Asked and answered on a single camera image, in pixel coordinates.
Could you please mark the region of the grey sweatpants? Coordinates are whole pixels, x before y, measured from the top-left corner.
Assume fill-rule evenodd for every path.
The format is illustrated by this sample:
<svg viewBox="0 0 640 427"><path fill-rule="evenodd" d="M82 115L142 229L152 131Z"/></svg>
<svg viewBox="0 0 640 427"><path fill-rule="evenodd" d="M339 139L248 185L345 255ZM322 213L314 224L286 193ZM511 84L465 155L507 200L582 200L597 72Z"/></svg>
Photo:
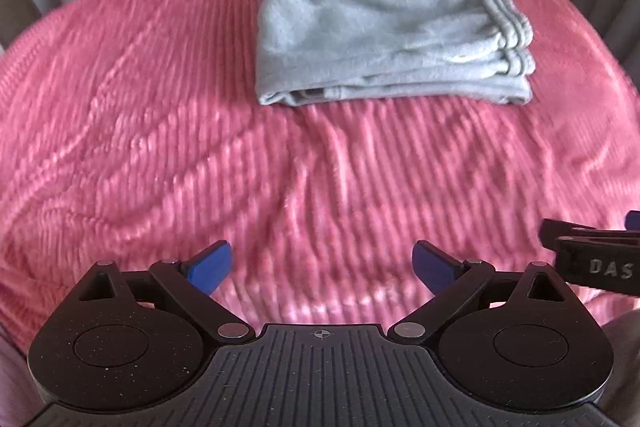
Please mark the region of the grey sweatpants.
<svg viewBox="0 0 640 427"><path fill-rule="evenodd" d="M513 0L264 0L264 105L463 96L523 105L534 32Z"/></svg>

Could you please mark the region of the pink ribbed bed blanket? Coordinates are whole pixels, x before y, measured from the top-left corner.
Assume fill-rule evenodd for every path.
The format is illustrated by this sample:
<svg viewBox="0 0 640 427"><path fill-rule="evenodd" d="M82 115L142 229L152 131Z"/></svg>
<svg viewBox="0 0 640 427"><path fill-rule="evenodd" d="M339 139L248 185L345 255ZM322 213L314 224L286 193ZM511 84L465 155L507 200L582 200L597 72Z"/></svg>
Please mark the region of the pink ribbed bed blanket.
<svg viewBox="0 0 640 427"><path fill-rule="evenodd" d="M544 218L639 205L639 95L568 0L532 21L534 98L291 108L255 96L262 0L77 0L1 57L1 322L18 347L94 262L142 270L219 239L217 294L266 322L390 325L411 247L518 270Z"/></svg>

